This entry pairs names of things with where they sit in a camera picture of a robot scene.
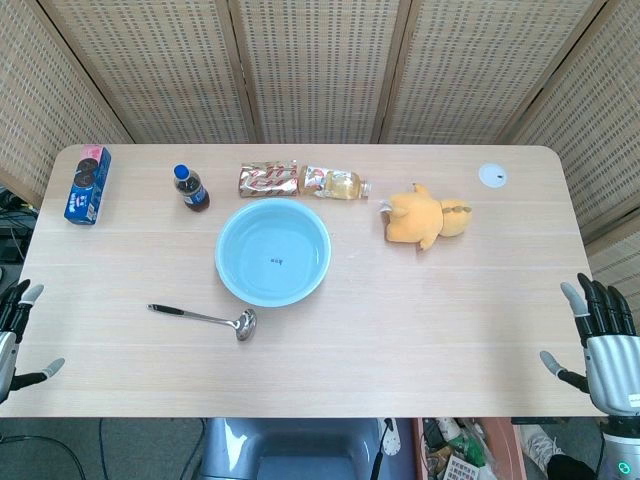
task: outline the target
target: juice bottle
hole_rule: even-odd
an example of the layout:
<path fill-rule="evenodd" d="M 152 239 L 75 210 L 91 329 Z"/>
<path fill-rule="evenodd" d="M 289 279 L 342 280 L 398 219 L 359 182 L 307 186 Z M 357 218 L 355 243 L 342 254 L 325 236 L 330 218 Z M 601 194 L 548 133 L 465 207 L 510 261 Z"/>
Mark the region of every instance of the juice bottle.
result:
<path fill-rule="evenodd" d="M 298 190 L 304 195 L 354 200 L 367 198 L 371 184 L 354 172 L 305 165 L 298 177 Z"/>
<path fill-rule="evenodd" d="M 202 186 L 200 177 L 195 171 L 189 170 L 186 165 L 176 165 L 173 173 L 176 176 L 173 183 L 182 194 L 187 207 L 199 212 L 209 206 L 209 193 Z"/>

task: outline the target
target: woven panel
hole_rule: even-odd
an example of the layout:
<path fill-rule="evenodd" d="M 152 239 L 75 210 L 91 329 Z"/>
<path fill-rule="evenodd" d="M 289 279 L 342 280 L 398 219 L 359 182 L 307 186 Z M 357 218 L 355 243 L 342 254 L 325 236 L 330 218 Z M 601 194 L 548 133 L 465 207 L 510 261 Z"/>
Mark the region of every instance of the woven panel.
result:
<path fill-rule="evenodd" d="M 492 143 L 591 0 L 424 0 L 387 143 Z"/>
<path fill-rule="evenodd" d="M 560 155 L 581 226 L 640 192 L 639 22 L 623 0 L 517 139 Z"/>
<path fill-rule="evenodd" d="M 139 143 L 246 143 L 212 1 L 48 0 Z"/>
<path fill-rule="evenodd" d="M 589 256 L 593 278 L 613 285 L 627 298 L 640 325 L 640 232 Z"/>
<path fill-rule="evenodd" d="M 25 200 L 41 202 L 64 147 L 131 142 L 26 1 L 0 2 L 0 58 L 0 170 Z"/>
<path fill-rule="evenodd" d="M 265 141 L 368 143 L 398 0 L 239 5 Z"/>

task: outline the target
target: yellow plush toy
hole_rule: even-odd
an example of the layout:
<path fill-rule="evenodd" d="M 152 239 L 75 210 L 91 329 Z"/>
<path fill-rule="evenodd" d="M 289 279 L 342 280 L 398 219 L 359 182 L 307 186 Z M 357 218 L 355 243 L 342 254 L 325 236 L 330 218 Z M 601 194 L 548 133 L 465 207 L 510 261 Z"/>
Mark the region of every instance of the yellow plush toy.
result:
<path fill-rule="evenodd" d="M 415 192 L 393 195 L 382 207 L 389 215 L 387 240 L 417 243 L 427 250 L 438 235 L 453 237 L 461 234 L 471 221 L 471 207 L 464 200 L 437 201 L 420 184 Z"/>

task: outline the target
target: shoe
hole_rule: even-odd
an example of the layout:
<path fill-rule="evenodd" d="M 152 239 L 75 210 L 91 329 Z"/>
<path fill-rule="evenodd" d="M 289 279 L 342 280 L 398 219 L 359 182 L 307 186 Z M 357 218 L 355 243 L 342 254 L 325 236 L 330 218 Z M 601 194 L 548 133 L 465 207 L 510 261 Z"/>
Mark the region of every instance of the shoe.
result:
<path fill-rule="evenodd" d="M 551 457 L 564 455 L 564 452 L 556 447 L 556 441 L 551 440 L 540 425 L 520 425 L 518 430 L 522 453 L 533 460 L 546 477 Z"/>

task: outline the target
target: table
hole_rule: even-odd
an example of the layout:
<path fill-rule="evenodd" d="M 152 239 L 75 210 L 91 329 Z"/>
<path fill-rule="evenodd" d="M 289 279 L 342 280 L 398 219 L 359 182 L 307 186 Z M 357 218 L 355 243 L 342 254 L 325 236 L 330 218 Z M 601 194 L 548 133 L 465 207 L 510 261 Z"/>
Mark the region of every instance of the table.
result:
<path fill-rule="evenodd" d="M 581 348 L 559 283 L 588 272 L 558 157 L 544 147 L 111 145 L 95 226 L 63 218 L 80 146 L 53 169 L 22 278 L 45 284 L 21 373 L 63 356 L 60 373 L 11 394 L 4 416 L 418 417 L 594 415 L 555 380 L 541 349 L 578 371 Z M 146 310 L 163 303 L 235 318 L 246 305 L 214 268 L 238 196 L 240 164 L 292 160 L 351 169 L 368 201 L 300 197 L 325 222 L 321 286 L 284 308 L 256 308 L 253 339 Z M 184 162 L 211 207 L 188 210 L 172 184 Z M 486 162 L 509 180 L 490 189 Z M 428 186 L 474 208 L 468 230 L 419 252 L 384 240 L 379 201 Z"/>

